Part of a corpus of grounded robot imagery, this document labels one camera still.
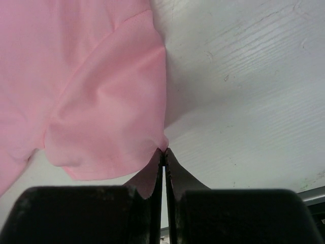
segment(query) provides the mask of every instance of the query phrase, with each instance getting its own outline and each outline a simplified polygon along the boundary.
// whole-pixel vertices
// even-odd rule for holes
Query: pink shirt
[[[165,47],[148,0],[3,0],[0,33],[0,195],[36,149],[81,180],[166,149]]]

